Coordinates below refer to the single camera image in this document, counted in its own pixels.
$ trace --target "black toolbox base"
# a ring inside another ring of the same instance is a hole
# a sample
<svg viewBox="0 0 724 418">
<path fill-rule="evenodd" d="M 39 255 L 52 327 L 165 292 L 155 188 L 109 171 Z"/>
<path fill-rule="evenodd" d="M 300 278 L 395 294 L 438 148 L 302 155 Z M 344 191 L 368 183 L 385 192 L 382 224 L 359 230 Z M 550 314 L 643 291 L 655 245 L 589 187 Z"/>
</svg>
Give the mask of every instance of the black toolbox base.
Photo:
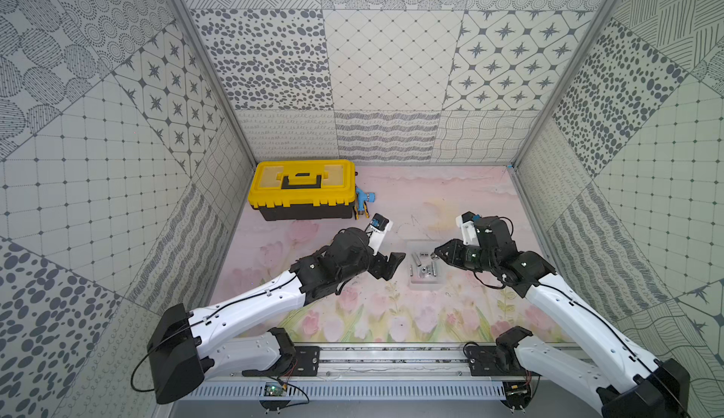
<svg viewBox="0 0 724 418">
<path fill-rule="evenodd" d="M 259 206 L 262 217 L 267 222 L 275 220 L 319 220 L 322 218 L 352 218 L 355 216 L 355 204 L 350 203 L 347 206 L 337 205 L 330 206 L 322 204 L 314 206 L 313 204 L 295 204 L 290 207 L 276 206 L 266 207 Z"/>
</svg>

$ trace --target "black bracket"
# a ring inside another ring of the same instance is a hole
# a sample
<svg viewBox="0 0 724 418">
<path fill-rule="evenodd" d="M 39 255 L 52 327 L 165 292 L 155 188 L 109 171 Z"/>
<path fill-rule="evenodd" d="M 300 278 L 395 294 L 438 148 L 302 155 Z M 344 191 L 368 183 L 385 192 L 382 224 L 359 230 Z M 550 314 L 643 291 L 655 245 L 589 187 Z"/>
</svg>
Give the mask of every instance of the black bracket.
<svg viewBox="0 0 724 418">
<path fill-rule="evenodd" d="M 523 368 L 511 368 L 503 371 L 498 367 L 495 356 L 495 346 L 467 346 L 466 353 L 469 355 L 468 367 L 473 377 L 485 376 L 521 376 L 525 377 L 526 370 Z"/>
<path fill-rule="evenodd" d="M 296 366 L 292 376 L 315 377 L 319 369 L 319 346 L 296 346 Z"/>
<path fill-rule="evenodd" d="M 524 410 L 533 399 L 531 387 L 530 383 L 526 385 L 525 382 L 503 382 L 502 390 L 505 400 L 501 401 L 502 405 L 511 411 Z"/>
</svg>

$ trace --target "patterned wall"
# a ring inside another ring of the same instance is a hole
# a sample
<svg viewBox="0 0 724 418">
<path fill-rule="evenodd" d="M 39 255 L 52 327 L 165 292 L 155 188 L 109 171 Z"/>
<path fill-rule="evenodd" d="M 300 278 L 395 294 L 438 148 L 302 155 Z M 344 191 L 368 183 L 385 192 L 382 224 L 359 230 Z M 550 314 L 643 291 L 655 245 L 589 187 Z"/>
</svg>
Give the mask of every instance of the patterned wall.
<svg viewBox="0 0 724 418">
<path fill-rule="evenodd" d="M 153 411 L 130 372 L 253 171 L 196 57 L 165 0 L 0 0 L 3 416 Z"/>
<path fill-rule="evenodd" d="M 186 5 L 259 161 L 505 164 L 601 1 Z"/>
<path fill-rule="evenodd" d="M 572 286 L 724 413 L 724 0 L 622 0 L 518 168 Z"/>
</svg>

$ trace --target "mounting plate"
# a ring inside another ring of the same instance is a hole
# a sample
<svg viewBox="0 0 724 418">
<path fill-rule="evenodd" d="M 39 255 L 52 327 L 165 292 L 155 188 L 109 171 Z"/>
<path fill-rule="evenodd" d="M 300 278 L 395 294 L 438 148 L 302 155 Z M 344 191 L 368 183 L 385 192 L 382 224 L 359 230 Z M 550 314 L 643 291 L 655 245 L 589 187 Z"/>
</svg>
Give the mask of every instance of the mounting plate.
<svg viewBox="0 0 724 418">
<path fill-rule="evenodd" d="M 292 376 L 316 377 L 319 369 L 319 346 L 294 346 L 294 349 L 297 352 L 295 355 L 297 364 Z"/>
<path fill-rule="evenodd" d="M 468 366 L 473 377 L 526 375 L 526 370 L 523 368 L 511 369 L 509 372 L 501 371 L 495 363 L 495 346 L 468 346 L 466 351 L 471 356 L 468 359 Z"/>
</svg>

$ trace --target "toolbox handle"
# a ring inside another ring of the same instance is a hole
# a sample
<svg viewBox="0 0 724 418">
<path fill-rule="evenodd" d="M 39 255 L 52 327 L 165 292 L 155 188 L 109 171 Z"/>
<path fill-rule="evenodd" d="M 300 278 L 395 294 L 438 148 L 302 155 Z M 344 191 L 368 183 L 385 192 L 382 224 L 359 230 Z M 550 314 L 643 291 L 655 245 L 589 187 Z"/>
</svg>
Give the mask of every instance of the toolbox handle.
<svg viewBox="0 0 724 418">
<path fill-rule="evenodd" d="M 297 176 L 308 175 L 308 173 L 300 173 Z M 282 178 L 282 190 L 288 190 L 290 188 L 321 188 L 321 175 L 317 175 L 316 183 L 314 184 L 289 184 L 289 176 Z"/>
</svg>

